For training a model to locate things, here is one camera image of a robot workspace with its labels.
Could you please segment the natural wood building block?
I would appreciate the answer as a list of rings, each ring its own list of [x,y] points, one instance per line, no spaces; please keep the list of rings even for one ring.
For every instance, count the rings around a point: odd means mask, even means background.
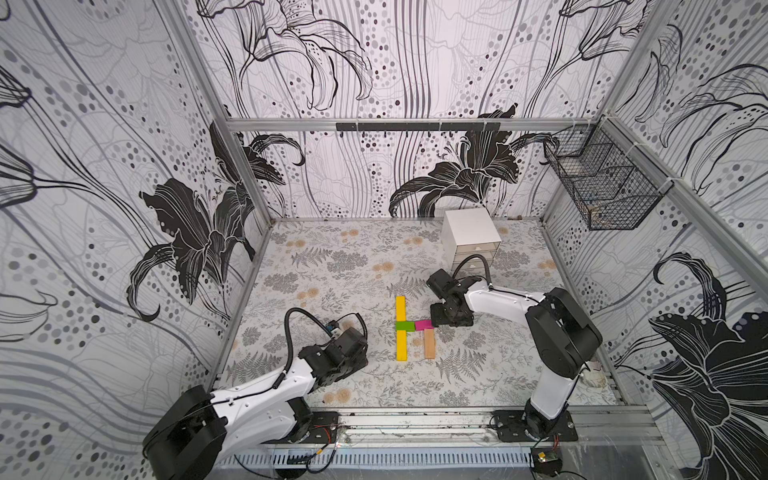
[[[436,337],[434,329],[423,331],[424,358],[434,360],[436,358]]]

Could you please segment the magenta building block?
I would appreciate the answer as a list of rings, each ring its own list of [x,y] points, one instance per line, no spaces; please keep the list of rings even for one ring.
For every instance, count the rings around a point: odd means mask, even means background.
[[[433,325],[430,320],[419,320],[414,323],[414,328],[416,331],[423,331],[433,329]]]

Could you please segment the green building block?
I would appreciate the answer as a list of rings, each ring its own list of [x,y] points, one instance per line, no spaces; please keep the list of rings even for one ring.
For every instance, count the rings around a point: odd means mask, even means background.
[[[414,332],[416,330],[415,323],[412,321],[397,321],[395,323],[397,331]]]

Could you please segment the yellow building block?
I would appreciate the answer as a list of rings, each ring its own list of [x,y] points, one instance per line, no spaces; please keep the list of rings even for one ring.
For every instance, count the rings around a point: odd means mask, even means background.
[[[396,360],[405,362],[408,359],[407,353],[407,331],[396,331]]]
[[[397,296],[395,298],[395,315],[397,322],[405,322],[406,318],[406,298],[404,296]]]

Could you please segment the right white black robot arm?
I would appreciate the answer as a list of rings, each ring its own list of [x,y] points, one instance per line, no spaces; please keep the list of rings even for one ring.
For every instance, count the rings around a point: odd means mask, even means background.
[[[524,416],[529,430],[541,437],[566,411],[577,379],[603,342],[599,329],[575,298],[555,287],[523,293],[493,287],[480,276],[456,278],[443,269],[426,281],[439,299],[430,306],[435,326],[469,327],[476,314],[525,324],[543,368]]]

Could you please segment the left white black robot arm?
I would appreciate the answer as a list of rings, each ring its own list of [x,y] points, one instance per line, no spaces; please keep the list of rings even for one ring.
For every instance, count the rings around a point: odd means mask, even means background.
[[[349,328],[326,345],[302,348],[287,368],[228,389],[185,391],[150,430],[142,455],[157,479],[203,479],[220,458],[310,430],[306,396],[368,364],[364,333]]]

